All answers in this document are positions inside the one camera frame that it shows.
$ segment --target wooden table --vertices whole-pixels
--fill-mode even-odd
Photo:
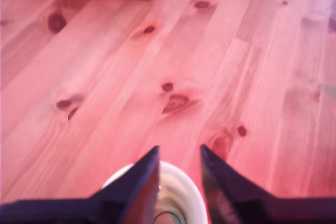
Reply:
[[[336,0],[1,0],[1,193],[84,197],[154,145],[336,196]]]

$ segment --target white cup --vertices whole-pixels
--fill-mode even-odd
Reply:
[[[127,165],[113,174],[102,186],[102,189],[122,176],[133,164]],[[167,162],[160,161],[160,186],[156,203],[157,208],[170,211],[186,224],[207,224],[207,212],[203,197],[194,182],[182,170]]]

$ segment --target black pointed object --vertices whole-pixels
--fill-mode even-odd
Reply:
[[[0,207],[0,223],[151,223],[159,188],[159,147],[87,199],[22,200]]]
[[[280,199],[201,146],[202,182],[212,224],[336,223],[336,198]]]

